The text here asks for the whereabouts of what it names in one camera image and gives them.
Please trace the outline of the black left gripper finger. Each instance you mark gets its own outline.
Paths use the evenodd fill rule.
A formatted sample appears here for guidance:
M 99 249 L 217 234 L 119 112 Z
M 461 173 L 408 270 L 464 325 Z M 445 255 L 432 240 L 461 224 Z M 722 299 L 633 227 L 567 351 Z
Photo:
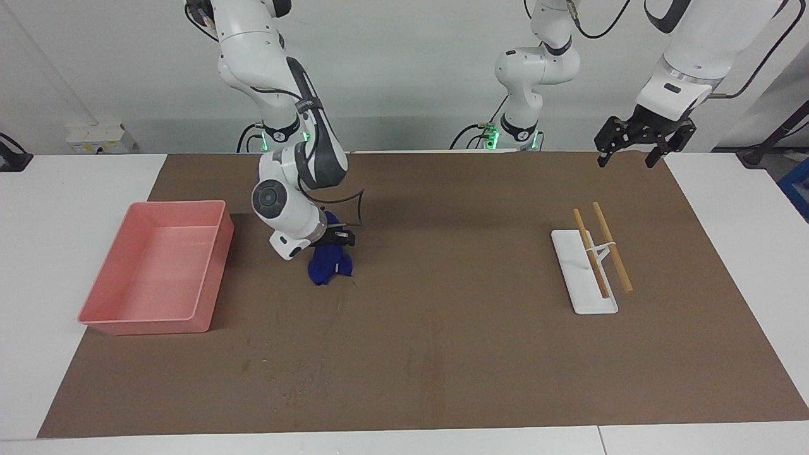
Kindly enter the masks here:
M 647 154 L 645 165 L 647 165 L 648 168 L 653 168 L 662 158 L 671 152 L 682 152 L 695 132 L 696 126 L 693 122 L 684 122 L 673 135 L 671 135 L 671 138 L 659 138 L 656 141 L 655 147 Z
M 621 120 L 617 116 L 607 118 L 594 138 L 595 148 L 599 152 L 597 159 L 599 167 L 606 167 L 616 152 L 632 145 L 629 127 L 629 121 Z

